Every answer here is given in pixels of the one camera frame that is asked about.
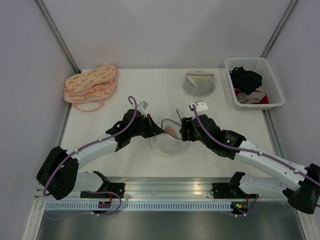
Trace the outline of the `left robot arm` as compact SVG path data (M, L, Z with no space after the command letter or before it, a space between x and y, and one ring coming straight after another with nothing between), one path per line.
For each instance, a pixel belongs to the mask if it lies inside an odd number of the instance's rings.
M152 138L163 133L150 114L129 109L122 120L105 131L100 138L79 148L66 150L60 146L51 149L36 175L44 187L43 196L61 200L68 196L77 182L79 169L96 159L118 152L126 147L132 138Z

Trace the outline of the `blue-zipper white mesh laundry bag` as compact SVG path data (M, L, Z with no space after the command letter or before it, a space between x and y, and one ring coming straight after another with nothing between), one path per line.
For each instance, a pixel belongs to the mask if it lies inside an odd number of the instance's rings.
M150 140L150 144L158 154L167 158L173 158L181 155L188 149L188 143L182 141L182 136L180 134L182 118L185 116L185 113L177 108L175 110L175 113L171 117L164 118L158 123L158 126L163 130L165 126L172 127L179 137L179 139L175 139L165 133L152 137Z

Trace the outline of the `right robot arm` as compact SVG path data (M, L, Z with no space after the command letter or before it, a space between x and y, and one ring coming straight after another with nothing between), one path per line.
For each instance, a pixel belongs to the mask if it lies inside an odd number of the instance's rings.
M184 142L199 141L222 158L228 158L255 167L271 176L258 180L244 172L236 172L228 183L228 192L235 198L243 195L267 195L286 199L291 207L313 214L320 205L320 167L314 163L304 166L254 145L243 135L222 130L213 119L202 114L181 120L180 133Z

